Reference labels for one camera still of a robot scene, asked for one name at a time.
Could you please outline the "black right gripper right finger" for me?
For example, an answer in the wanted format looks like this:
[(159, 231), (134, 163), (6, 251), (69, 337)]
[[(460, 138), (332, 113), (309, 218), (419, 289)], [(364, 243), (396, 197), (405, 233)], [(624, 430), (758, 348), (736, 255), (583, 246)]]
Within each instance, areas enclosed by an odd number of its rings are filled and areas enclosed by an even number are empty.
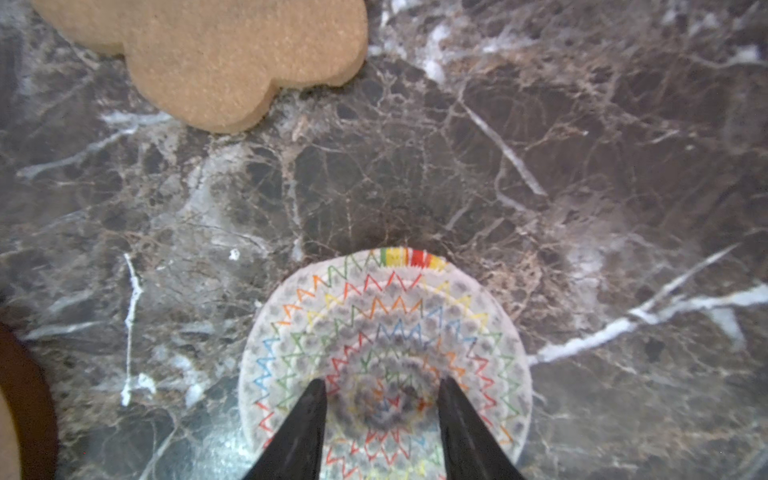
[(441, 379), (437, 407), (448, 480), (525, 479), (452, 377)]

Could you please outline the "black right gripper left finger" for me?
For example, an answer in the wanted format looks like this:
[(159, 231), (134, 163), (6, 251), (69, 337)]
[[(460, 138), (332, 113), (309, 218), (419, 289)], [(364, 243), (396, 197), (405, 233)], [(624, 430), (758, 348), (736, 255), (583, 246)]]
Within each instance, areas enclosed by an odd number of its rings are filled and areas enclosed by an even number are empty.
[(322, 379), (313, 379), (243, 480), (320, 478), (327, 414)]

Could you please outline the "multicolour zigzag woven coaster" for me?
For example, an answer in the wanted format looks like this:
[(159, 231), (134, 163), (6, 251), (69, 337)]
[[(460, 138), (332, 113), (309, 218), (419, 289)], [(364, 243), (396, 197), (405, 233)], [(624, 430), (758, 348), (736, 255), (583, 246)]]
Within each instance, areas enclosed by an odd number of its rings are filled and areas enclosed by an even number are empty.
[(262, 453), (320, 379), (328, 394), (323, 478), (441, 479), (445, 376), (517, 461), (531, 422), (531, 374), (500, 303), (440, 256), (360, 251), (298, 270), (263, 305), (241, 360), (240, 418)]

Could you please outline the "brown round wooden coaster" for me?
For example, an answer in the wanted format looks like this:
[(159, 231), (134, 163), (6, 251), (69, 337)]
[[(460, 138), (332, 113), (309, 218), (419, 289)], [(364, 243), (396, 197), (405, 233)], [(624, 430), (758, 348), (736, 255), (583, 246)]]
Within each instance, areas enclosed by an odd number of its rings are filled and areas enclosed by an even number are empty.
[(58, 454), (55, 408), (43, 369), (1, 327), (1, 477), (52, 479)]

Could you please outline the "cork flower-shaped coaster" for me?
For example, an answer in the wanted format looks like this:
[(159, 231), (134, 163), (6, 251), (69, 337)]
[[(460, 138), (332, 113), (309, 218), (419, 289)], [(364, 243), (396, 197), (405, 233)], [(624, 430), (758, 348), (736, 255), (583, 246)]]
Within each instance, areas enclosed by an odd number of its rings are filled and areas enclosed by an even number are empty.
[(205, 131), (256, 125), (281, 88), (340, 86), (368, 48), (367, 8), (348, 1), (36, 1), (64, 37), (122, 55), (137, 90)]

